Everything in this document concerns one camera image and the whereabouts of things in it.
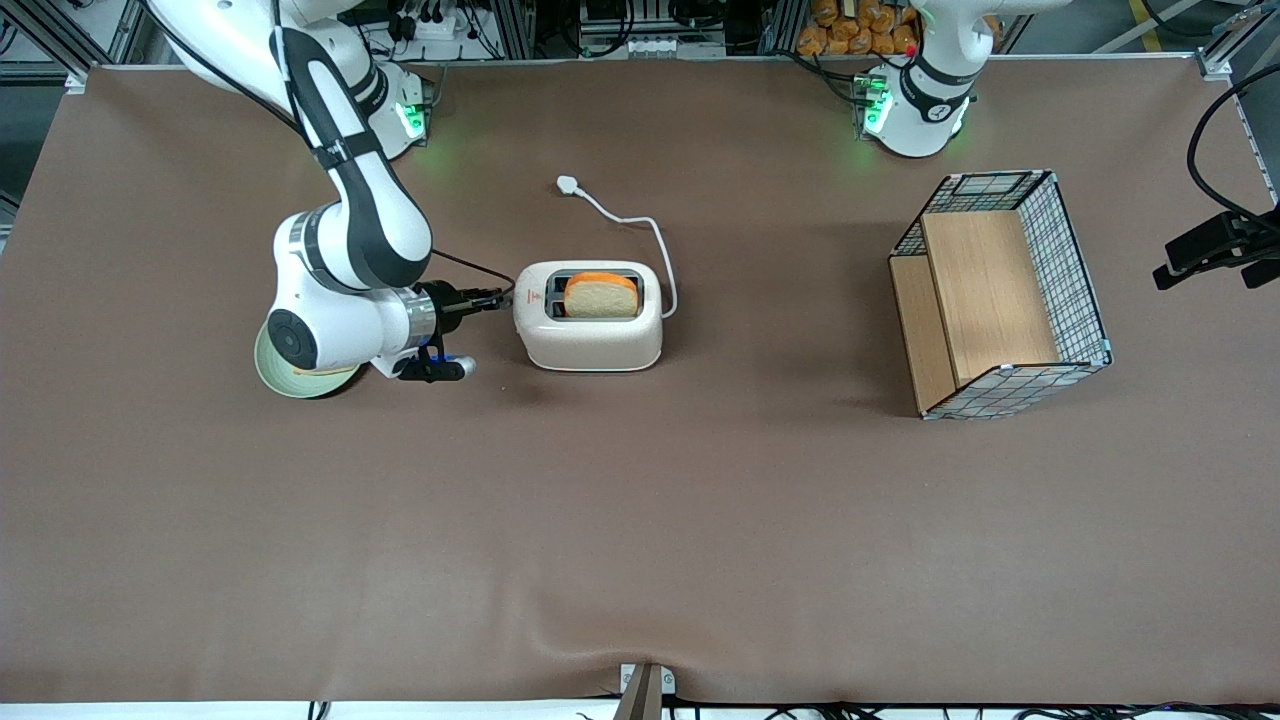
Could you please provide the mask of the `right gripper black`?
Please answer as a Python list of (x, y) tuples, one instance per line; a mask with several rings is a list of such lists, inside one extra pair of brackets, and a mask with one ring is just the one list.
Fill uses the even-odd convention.
[(475, 313), (494, 313), (506, 309), (512, 288), (471, 288), (468, 297), (448, 282), (435, 283), (435, 309), (438, 329), (458, 329), (462, 320)]

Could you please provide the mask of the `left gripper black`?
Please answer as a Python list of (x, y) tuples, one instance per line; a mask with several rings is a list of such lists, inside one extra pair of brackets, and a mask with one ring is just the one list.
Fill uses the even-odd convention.
[(1167, 263), (1153, 270), (1161, 291), (1170, 290), (1193, 273), (1235, 266), (1249, 247), (1254, 260), (1243, 268), (1247, 288), (1257, 290), (1279, 278), (1279, 205), (1261, 217), (1263, 223), (1243, 220), (1222, 211), (1185, 231), (1165, 245)]

